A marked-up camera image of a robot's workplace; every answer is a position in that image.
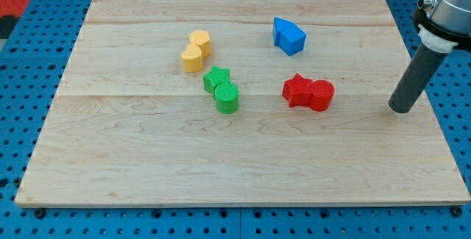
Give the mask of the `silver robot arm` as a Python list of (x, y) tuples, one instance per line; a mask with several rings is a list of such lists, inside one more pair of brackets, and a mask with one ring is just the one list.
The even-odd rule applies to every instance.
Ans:
[(413, 22), (427, 48), (470, 51), (470, 0), (418, 0)]

